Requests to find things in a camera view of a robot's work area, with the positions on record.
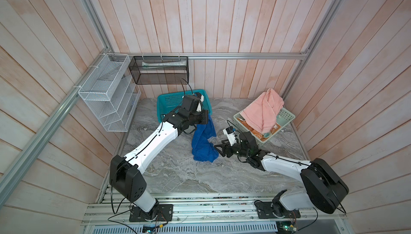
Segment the blue towel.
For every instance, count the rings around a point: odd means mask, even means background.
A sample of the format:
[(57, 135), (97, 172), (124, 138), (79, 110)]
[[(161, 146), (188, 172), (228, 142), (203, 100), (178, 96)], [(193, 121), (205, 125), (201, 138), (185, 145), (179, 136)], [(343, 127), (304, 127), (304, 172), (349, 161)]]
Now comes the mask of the blue towel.
[(211, 116), (208, 114), (208, 123), (197, 125), (192, 139), (192, 155), (195, 161), (214, 162), (218, 158), (219, 153), (214, 148), (213, 143), (208, 141), (213, 137), (216, 137), (216, 130)]

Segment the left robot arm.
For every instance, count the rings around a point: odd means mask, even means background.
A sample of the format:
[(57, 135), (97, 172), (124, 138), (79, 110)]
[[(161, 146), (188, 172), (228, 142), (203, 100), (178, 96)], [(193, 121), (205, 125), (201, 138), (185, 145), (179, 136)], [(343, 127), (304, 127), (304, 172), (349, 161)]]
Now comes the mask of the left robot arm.
[(137, 148), (125, 156), (114, 156), (110, 162), (109, 183), (129, 202), (152, 220), (158, 212), (158, 200), (147, 190), (144, 172), (154, 158), (190, 127), (208, 123), (209, 111), (203, 106), (204, 95), (194, 93), (165, 115), (158, 128)]

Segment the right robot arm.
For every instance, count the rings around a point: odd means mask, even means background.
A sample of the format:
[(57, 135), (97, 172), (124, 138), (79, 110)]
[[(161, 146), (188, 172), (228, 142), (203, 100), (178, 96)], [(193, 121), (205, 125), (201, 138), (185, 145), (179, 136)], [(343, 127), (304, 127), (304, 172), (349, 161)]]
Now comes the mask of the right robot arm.
[(345, 211), (341, 203), (350, 190), (325, 160), (290, 159), (262, 150), (251, 132), (236, 135), (225, 129), (224, 134), (227, 138), (214, 146), (221, 156), (237, 156), (240, 162), (255, 169), (282, 174), (303, 184), (302, 189), (280, 191), (269, 203), (257, 201), (256, 208), (267, 217), (299, 217), (299, 210), (304, 208), (314, 208), (327, 214), (333, 214), (336, 210)]

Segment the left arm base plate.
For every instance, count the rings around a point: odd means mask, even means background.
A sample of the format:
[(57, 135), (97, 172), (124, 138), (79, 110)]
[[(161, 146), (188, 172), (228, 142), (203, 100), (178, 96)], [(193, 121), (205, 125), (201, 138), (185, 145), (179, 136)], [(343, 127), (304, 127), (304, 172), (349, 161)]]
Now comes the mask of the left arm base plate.
[(143, 211), (140, 207), (134, 206), (131, 209), (129, 221), (130, 222), (154, 222), (165, 221), (169, 222), (173, 216), (172, 204), (155, 205), (150, 212)]

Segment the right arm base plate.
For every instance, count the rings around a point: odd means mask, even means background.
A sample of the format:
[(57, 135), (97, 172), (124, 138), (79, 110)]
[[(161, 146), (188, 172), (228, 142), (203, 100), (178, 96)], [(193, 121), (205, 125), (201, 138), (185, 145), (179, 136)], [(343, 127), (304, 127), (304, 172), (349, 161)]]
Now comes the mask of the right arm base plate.
[(299, 210), (287, 210), (279, 203), (254, 201), (254, 206), (259, 219), (298, 219), (301, 218)]

